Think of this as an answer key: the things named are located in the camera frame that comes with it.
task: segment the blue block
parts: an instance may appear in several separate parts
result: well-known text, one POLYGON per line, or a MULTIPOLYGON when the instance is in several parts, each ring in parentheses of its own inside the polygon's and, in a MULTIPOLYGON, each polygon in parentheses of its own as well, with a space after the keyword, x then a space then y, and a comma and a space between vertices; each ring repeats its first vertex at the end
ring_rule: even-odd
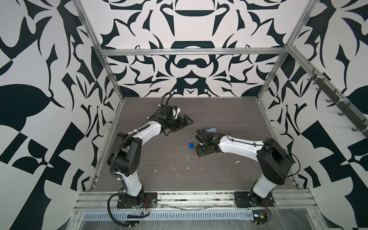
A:
POLYGON ((209 128, 206 130, 207 132, 216 133, 216 128, 209 128))

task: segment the white scratch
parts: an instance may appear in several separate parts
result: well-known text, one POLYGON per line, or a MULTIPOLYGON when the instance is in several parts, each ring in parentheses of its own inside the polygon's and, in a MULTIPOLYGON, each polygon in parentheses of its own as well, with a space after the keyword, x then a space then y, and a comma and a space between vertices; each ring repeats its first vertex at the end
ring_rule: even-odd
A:
POLYGON ((171 168, 173 168, 173 170, 176 172, 176 175, 178 175, 178 177, 180 178, 180 176, 179 176, 178 172, 174 169, 174 167, 173 167, 173 166, 171 166, 171 168))

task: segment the wall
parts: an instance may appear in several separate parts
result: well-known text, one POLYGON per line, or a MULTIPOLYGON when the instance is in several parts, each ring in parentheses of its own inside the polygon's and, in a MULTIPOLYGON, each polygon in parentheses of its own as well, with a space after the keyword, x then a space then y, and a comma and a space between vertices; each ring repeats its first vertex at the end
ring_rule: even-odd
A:
POLYGON ((0 3, 1 229, 64 229, 119 103, 69 0, 0 3))
MULTIPOLYGON (((82 0, 104 49, 283 47, 307 2, 82 0)), ((276 56, 132 56, 109 62, 124 96, 256 96, 276 56)))
MULTIPOLYGON (((321 0, 295 43, 365 114, 367 9, 367 1, 321 0)), ((262 98, 266 114, 281 146, 298 157, 300 186, 329 226, 368 227, 368 140, 309 77, 289 55, 262 98)))

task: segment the gray wood grain tabletop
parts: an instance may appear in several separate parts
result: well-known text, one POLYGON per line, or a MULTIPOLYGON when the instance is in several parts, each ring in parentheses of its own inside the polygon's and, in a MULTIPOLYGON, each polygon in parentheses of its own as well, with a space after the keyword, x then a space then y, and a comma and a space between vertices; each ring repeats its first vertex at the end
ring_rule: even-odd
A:
MULTIPOLYGON (((160 98, 126 98, 114 136, 144 125, 159 102, 160 98)), ((229 131, 231 136, 247 140, 264 141, 271 137, 256 99, 171 98, 169 104, 178 106, 180 115, 187 114, 194 123, 167 137, 164 134, 155 136, 142 147, 137 172, 144 189, 250 189, 262 174, 258 162, 231 153, 212 153, 199 158, 188 144, 198 144, 194 136, 201 128, 216 128, 221 133, 229 131)), ((104 163, 95 190, 115 191, 121 187, 104 163)), ((294 186, 288 178, 284 185, 276 188, 294 186)))

